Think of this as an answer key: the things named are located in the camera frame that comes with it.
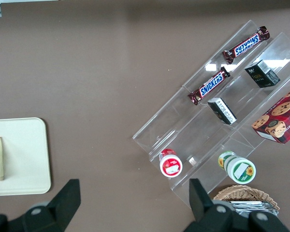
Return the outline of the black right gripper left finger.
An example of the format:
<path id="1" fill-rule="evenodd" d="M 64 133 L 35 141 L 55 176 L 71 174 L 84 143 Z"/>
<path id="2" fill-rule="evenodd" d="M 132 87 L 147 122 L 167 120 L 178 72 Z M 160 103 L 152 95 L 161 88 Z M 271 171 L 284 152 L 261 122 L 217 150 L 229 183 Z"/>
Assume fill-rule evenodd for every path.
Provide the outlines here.
<path id="1" fill-rule="evenodd" d="M 46 205 L 8 222 L 9 232 L 63 232 L 81 204 L 80 181 L 71 179 Z"/>

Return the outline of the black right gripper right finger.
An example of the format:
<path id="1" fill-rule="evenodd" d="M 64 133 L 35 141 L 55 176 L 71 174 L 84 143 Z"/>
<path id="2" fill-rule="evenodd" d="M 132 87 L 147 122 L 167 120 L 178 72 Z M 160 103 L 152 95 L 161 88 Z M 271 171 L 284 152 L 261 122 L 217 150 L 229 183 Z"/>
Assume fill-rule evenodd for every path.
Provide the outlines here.
<path id="1" fill-rule="evenodd" d="M 232 231 L 232 211 L 221 204 L 214 204 L 197 178 L 189 180 L 189 204 L 195 220 L 184 231 Z"/>

